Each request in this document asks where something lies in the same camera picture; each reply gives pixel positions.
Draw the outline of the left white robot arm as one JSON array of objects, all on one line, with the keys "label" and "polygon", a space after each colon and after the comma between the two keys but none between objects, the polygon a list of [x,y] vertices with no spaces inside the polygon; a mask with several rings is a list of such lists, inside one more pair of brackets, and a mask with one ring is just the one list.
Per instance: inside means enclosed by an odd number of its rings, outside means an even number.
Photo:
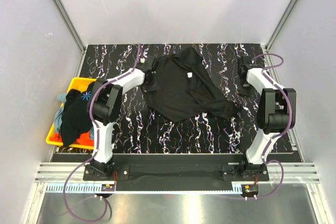
[{"label": "left white robot arm", "polygon": [[94,129],[94,152],[86,169],[103,180],[113,175],[112,131],[119,118],[122,97],[131,89],[142,86],[145,92],[156,89],[154,75],[158,66],[155,58],[141,59],[125,73],[94,82],[87,111]]}]

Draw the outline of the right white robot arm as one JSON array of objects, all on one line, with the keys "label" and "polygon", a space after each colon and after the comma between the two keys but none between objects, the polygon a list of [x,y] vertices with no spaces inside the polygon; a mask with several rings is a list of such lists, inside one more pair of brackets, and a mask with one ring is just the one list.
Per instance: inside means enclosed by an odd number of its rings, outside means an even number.
[{"label": "right white robot arm", "polygon": [[237,173],[244,180],[266,175],[266,159],[279,138],[296,122],[296,91],[285,88],[267,70],[255,63],[256,58],[238,59],[238,75],[244,89],[254,88],[260,94],[257,111],[257,134],[239,162]]}]

